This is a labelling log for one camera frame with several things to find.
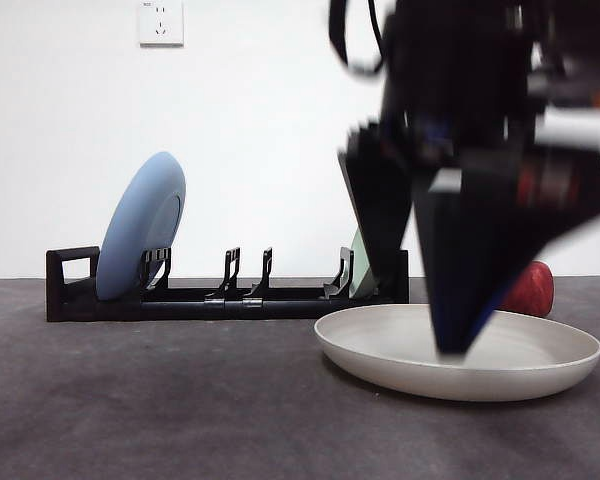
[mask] red ball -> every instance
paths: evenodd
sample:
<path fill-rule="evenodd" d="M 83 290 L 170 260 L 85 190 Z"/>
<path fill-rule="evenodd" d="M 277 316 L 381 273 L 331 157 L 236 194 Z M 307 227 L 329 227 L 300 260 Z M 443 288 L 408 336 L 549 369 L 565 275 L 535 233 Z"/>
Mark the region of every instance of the red ball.
<path fill-rule="evenodd" d="M 509 291 L 500 310 L 546 317 L 553 306 L 553 275 L 542 262 L 531 262 Z"/>

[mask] gray carpet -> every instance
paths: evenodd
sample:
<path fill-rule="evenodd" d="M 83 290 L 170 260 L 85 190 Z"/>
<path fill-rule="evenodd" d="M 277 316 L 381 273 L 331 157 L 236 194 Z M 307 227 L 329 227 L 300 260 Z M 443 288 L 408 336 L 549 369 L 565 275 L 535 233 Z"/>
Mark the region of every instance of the gray carpet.
<path fill-rule="evenodd" d="M 550 318 L 600 339 L 600 278 L 558 279 Z M 48 324 L 43 281 L 0 281 L 0 480 L 600 479 L 600 363 L 545 399 L 428 400 L 312 326 Z"/>

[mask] power socket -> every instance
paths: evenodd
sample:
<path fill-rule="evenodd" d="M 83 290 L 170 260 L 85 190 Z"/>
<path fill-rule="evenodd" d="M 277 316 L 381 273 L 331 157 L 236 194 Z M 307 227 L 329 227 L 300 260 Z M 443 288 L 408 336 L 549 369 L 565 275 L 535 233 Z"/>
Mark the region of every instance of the power socket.
<path fill-rule="evenodd" d="M 138 5 L 138 40 L 143 47 L 184 45 L 182 0 L 159 0 Z"/>

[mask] white plate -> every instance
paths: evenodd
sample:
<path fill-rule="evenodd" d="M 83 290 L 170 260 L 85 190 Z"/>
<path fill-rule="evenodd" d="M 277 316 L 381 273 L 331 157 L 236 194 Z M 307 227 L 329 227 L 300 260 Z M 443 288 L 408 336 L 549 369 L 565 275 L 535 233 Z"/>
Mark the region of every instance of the white plate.
<path fill-rule="evenodd" d="M 464 359 L 441 358 L 428 305 L 378 305 L 331 313 L 314 330 L 325 354 L 363 380 L 426 397 L 511 401 L 583 380 L 600 342 L 561 323 L 495 312 Z"/>

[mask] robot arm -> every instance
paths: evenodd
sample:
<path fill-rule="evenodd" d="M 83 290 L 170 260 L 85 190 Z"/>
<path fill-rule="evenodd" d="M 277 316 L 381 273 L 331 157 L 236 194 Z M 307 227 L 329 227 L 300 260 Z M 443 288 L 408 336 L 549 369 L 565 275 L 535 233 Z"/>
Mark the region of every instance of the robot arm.
<path fill-rule="evenodd" d="M 329 28 L 350 65 L 346 3 Z M 536 139 L 549 104 L 600 108 L 600 0 L 397 0 L 382 35 L 369 6 L 381 59 L 351 69 L 386 66 L 385 93 L 343 173 L 380 289 L 413 205 L 438 348 L 464 353 L 541 249 L 600 214 L 600 149 Z"/>

